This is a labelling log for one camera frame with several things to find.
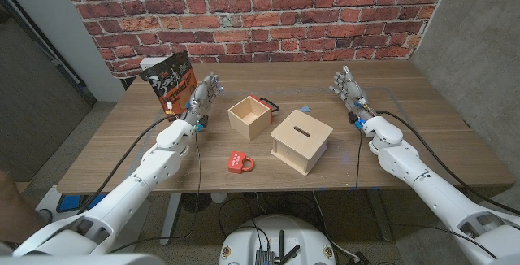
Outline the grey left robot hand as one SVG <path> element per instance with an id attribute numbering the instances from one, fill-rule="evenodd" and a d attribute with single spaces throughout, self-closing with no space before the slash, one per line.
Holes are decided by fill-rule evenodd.
<path id="1" fill-rule="evenodd" d="M 223 86 L 219 84 L 219 75 L 211 72 L 196 87 L 188 100 L 189 106 L 180 118 L 195 125 L 209 112 L 211 104 L 222 92 Z"/>

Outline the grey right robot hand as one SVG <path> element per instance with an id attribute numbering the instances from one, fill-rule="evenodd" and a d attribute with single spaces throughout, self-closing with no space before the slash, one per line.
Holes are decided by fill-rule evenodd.
<path id="1" fill-rule="evenodd" d="M 341 72 L 336 72 L 333 78 L 333 84 L 329 89 L 344 103 L 351 124 L 361 128 L 367 120 L 377 116 L 368 102 L 366 92 L 353 79 L 347 65 L 342 67 Z"/>

